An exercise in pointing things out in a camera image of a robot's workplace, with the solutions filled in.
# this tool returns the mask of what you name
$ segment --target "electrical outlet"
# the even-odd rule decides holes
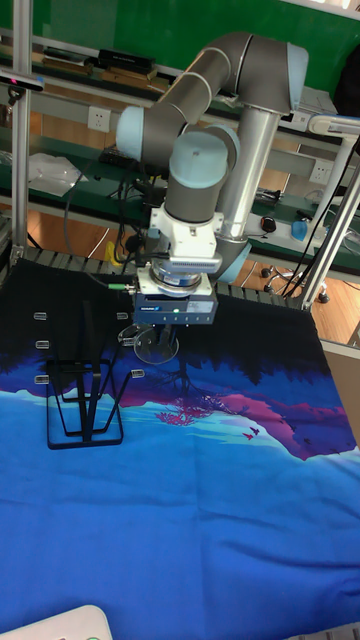
[[[101,109],[100,107],[89,107],[88,128],[95,131],[110,131],[110,109]]]
[[[310,182],[327,184],[334,163],[329,160],[315,160],[314,168],[309,178]]]

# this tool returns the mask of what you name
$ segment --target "wooden floor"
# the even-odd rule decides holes
[[[61,218],[30,211],[28,229],[42,248],[68,253]],[[74,220],[68,222],[68,234],[72,248],[80,256],[88,256],[101,240],[105,231],[106,229],[100,226],[88,225]],[[108,240],[114,242],[116,235],[117,232],[111,229],[92,257],[99,260],[104,259],[106,242]],[[243,282],[252,266],[253,262],[247,260],[235,284],[239,285]],[[266,280],[261,277],[261,270],[265,266],[268,265],[257,263],[245,287],[263,289]],[[360,320],[360,287],[359,290],[355,290],[344,282],[332,278],[327,278],[326,283],[330,302],[321,304],[316,300],[312,310],[319,336],[327,340],[347,343]],[[276,280],[275,290],[279,289],[282,284],[283,281]]]

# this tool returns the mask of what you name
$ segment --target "blue fabric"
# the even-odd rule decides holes
[[[13,330],[14,293],[2,298]],[[360,458],[315,330],[303,314],[238,305],[220,298],[220,362],[202,328],[131,381],[118,447],[50,451],[41,360],[30,345],[5,371],[3,343],[0,632],[84,604],[119,640],[280,640],[360,618]],[[285,352],[302,327],[302,357],[251,370],[240,337],[232,351],[221,338],[236,309],[249,327],[281,317]],[[134,366],[129,350],[116,379]],[[106,394],[100,423],[110,406]]]

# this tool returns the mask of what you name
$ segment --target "workbench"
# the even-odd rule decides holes
[[[11,151],[11,131],[0,129],[0,149]],[[69,217],[83,222],[101,224],[110,228],[117,228],[119,223],[119,209],[117,198],[109,198],[116,191],[121,181],[124,170],[118,167],[98,162],[98,149],[92,149],[70,142],[45,138],[43,136],[30,136],[30,155],[34,153],[47,153],[55,156],[66,156],[78,169],[84,170],[90,161],[93,161],[85,174],[88,182],[80,182],[71,201]],[[140,177],[138,173],[130,174],[132,178]],[[0,198],[5,204],[11,204],[11,167],[0,165]],[[36,210],[52,215],[63,216],[68,195],[62,198],[51,196],[47,193],[29,189],[29,203]],[[134,197],[126,205],[126,224],[141,224],[147,226],[148,216],[143,212],[142,197]],[[282,222],[293,222],[297,219],[297,210],[308,213],[315,212],[312,205],[304,198],[284,194],[281,201],[275,206],[254,203],[253,211],[259,216],[270,215]],[[332,214],[327,217],[330,223]],[[351,225],[360,231],[360,220],[355,220]],[[253,246],[251,257],[254,260],[275,262],[277,266],[292,267],[297,264],[301,251],[296,252],[282,247],[266,246],[256,238],[250,238]],[[304,262],[309,262],[311,255]],[[343,279],[344,274],[354,282],[360,282],[360,259],[342,247],[331,269],[331,277]]]
[[[0,66],[10,66],[12,58],[4,53],[4,49],[8,50],[9,47],[0,46]],[[87,125],[89,105],[94,104],[93,98],[96,96],[100,101],[103,98],[111,101],[111,106],[108,107],[111,109],[110,131],[115,131],[119,115],[126,105],[131,104],[148,108],[161,97],[161,92],[152,90],[150,83],[148,90],[117,84],[104,81],[102,79],[102,69],[94,68],[93,73],[87,76],[44,66],[38,61],[38,58],[39,54],[36,62],[33,59],[32,69],[35,74],[43,77],[45,90],[41,93],[33,92],[31,110],[44,116],[54,116]],[[178,70],[161,66],[159,67],[159,72],[160,75],[166,75],[170,82],[174,80],[174,74],[179,73]],[[64,90],[61,95],[59,94],[59,89]],[[226,124],[237,129],[241,107],[230,106],[230,103],[224,102],[224,98],[226,99],[226,96],[221,95],[220,92],[220,95],[211,102],[201,121],[204,124],[214,122]],[[6,102],[7,88],[0,85],[0,103],[5,104]],[[276,134],[277,139],[290,139],[295,144],[306,145],[314,148],[314,150],[321,149],[337,153],[341,143],[340,138],[318,136],[309,132],[291,130],[287,128],[289,123],[286,120],[287,117],[285,120],[280,120],[280,126]],[[316,158],[312,155],[273,148],[266,167],[267,169],[295,174],[309,179],[315,161]],[[348,186],[353,172],[354,163],[352,162],[342,180],[343,186]]]

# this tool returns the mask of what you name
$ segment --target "end effector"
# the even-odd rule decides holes
[[[223,215],[215,209],[239,150],[234,132],[216,126],[193,128],[175,141],[167,196],[150,220],[150,233],[158,236],[156,252],[169,258],[153,258],[138,270],[135,322],[212,323],[217,301],[208,274],[222,262],[215,234]]]

